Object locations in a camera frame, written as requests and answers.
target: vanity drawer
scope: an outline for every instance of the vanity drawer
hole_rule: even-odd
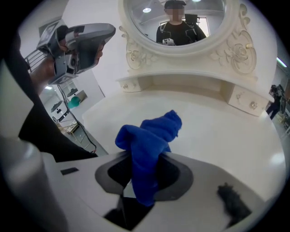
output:
[[[269,100],[237,85],[233,86],[228,99],[229,105],[255,116],[261,115],[268,102]]]
[[[123,92],[140,92],[153,84],[152,77],[119,81]]]

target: blue cloth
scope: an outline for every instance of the blue cloth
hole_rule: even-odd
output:
[[[140,127],[125,125],[116,137],[116,145],[132,153],[132,185],[138,202],[154,204],[158,191],[156,165],[162,152],[169,151],[168,143],[178,136],[181,119],[170,111],[160,118],[144,120]]]

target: cap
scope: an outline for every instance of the cap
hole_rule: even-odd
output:
[[[165,3],[164,8],[167,9],[172,5],[186,5],[184,1],[179,1],[179,0],[169,0]]]

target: cable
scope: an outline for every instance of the cable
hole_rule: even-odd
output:
[[[85,133],[87,139],[89,140],[89,142],[95,147],[94,151],[91,151],[91,153],[95,153],[97,150],[97,146],[90,140],[89,136],[87,135],[85,129],[83,128],[82,124],[76,119],[76,117],[73,115],[73,113],[70,111],[69,107],[68,107],[68,100],[67,97],[65,96],[63,90],[61,89],[61,87],[58,85],[58,89],[60,90],[61,95],[63,96],[63,101],[65,106],[68,109],[68,112],[71,113],[72,117],[74,118],[74,120],[79,124],[79,126],[81,127],[81,129],[83,130],[83,132]]]

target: drawer knob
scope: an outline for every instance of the drawer knob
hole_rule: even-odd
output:
[[[258,107],[258,103],[252,101],[252,102],[250,103],[250,107],[251,107],[253,110],[255,110],[255,109]]]

